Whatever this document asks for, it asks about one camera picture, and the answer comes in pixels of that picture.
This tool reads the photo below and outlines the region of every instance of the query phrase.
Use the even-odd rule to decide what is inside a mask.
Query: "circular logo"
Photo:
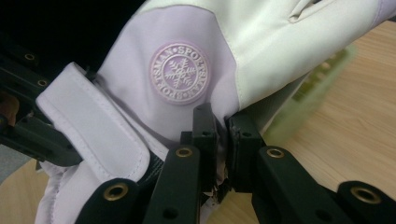
[[[185,43],[159,49],[152,59],[150,76],[156,92],[178,105],[197,100],[209,80],[204,54]]]

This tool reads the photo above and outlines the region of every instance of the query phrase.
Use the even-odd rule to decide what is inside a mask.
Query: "glove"
[[[50,179],[36,223],[73,223],[101,183],[139,181],[149,153],[163,160],[180,132],[191,130],[198,105],[212,104],[222,143],[224,120],[261,99],[270,120],[298,87],[289,83],[395,12],[392,0],[147,1],[120,33],[96,86],[69,64],[37,99],[84,161],[44,164]]]

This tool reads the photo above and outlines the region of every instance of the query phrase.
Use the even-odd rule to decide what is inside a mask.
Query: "brass grommet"
[[[30,54],[30,53],[25,54],[24,57],[26,60],[29,60],[29,61],[32,61],[35,59],[35,55]]]
[[[103,197],[110,201],[116,201],[123,198],[128,193],[128,186],[124,183],[117,183],[108,187],[103,193]]]
[[[370,189],[363,187],[353,187],[350,189],[353,196],[364,203],[379,204],[381,203],[381,198]]]
[[[283,151],[276,149],[276,148],[270,148],[267,150],[268,156],[276,159],[283,158],[285,156],[285,153]]]
[[[46,80],[38,80],[37,85],[40,87],[46,87],[49,83]]]
[[[192,150],[187,147],[179,148],[178,150],[176,150],[176,155],[179,157],[189,157],[190,155],[192,155]]]

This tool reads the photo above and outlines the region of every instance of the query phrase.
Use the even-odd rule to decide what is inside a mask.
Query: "wooden surface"
[[[396,23],[357,40],[356,58],[284,144],[319,184],[372,184],[396,199]],[[33,223],[46,176],[28,163],[0,186],[0,223]],[[208,223],[257,223],[249,194],[231,193]]]

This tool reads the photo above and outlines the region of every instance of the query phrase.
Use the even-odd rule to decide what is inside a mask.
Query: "snowflake emblem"
[[[150,67],[151,83],[163,99],[184,105],[197,100],[208,84],[204,54],[188,44],[168,45],[155,54]]]

